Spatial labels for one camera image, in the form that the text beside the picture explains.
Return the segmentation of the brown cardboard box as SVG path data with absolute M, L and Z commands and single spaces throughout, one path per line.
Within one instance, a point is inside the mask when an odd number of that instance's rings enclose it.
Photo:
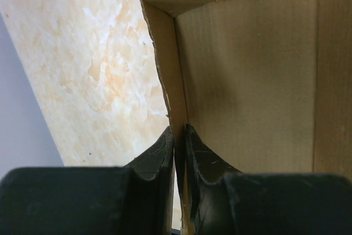
M 185 126 L 240 171 L 244 234 L 351 234 L 351 0 L 140 0 L 181 200 Z

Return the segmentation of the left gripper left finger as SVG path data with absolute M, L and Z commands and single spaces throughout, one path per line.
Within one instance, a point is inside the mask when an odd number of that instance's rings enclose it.
M 126 167 L 132 169 L 122 220 L 123 234 L 171 234 L 174 137 L 167 127 Z

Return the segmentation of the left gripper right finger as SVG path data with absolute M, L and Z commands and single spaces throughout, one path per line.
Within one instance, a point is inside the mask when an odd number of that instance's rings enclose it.
M 245 196 L 243 174 L 201 139 L 196 129 L 185 126 L 190 221 L 196 234 L 244 234 L 239 214 Z

